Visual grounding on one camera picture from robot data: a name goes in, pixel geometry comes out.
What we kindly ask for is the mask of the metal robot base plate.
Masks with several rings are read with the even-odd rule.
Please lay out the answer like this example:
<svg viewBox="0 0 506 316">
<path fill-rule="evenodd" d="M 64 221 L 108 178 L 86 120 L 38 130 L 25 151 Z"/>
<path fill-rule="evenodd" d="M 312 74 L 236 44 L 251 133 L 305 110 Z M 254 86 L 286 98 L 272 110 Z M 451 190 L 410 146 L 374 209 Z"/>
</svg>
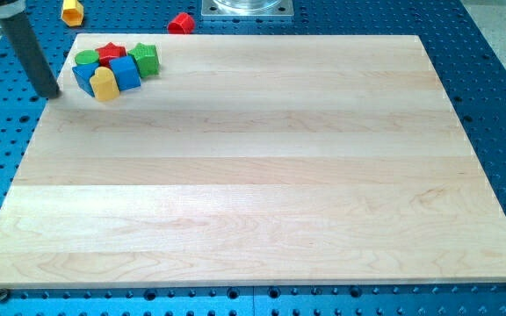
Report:
<svg viewBox="0 0 506 316">
<path fill-rule="evenodd" d="M 202 0 L 201 15 L 225 17 L 291 17 L 293 0 Z"/>
</svg>

